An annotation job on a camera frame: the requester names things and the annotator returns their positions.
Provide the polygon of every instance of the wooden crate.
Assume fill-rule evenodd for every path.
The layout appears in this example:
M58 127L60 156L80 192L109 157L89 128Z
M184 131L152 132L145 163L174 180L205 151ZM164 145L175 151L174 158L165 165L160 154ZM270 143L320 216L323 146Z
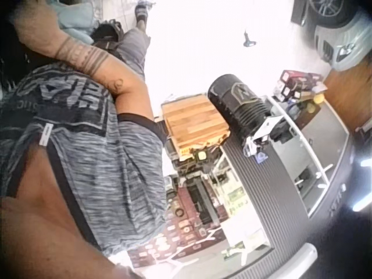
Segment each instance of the wooden crate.
M218 145L230 135L228 124L205 95L162 104L163 118L180 160L192 149Z

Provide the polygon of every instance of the car headlight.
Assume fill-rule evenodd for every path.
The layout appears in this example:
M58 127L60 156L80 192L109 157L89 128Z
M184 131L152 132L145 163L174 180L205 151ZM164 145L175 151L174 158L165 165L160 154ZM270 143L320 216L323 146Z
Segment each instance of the car headlight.
M342 61L345 59L350 53L352 53L353 49L355 47L355 44L348 44L344 45L338 52L337 55L337 62Z

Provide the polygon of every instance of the wooden panel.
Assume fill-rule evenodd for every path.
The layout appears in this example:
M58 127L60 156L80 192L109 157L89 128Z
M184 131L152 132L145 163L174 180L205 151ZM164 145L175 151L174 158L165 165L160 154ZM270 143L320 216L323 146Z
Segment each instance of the wooden panel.
M217 145L230 135L228 124L205 95L164 103L162 112L180 157L189 155L190 149Z
M347 71L331 71L325 84L328 87L325 98L352 132L372 117L371 64L368 56Z

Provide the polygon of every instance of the heathered gray shirt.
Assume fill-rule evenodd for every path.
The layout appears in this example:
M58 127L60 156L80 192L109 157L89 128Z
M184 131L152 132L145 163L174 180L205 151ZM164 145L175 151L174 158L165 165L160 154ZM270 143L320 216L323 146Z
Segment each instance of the heathered gray shirt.
M2 196L16 195L24 156L47 123L49 160L88 242L109 256L162 231L164 135L142 116L117 115L106 88L61 63L34 70L2 101Z

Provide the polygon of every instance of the tattooed arm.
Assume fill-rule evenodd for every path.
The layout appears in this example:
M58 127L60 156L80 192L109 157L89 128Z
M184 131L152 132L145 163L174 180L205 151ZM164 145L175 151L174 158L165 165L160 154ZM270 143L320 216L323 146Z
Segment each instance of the tattooed arm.
M146 84L125 63L61 31L45 0L24 0L15 12L18 38L42 55L62 60L104 85L116 97L117 113L153 119Z
M55 56L104 85L116 97L117 113L153 119L146 84L124 62L95 46L67 37Z

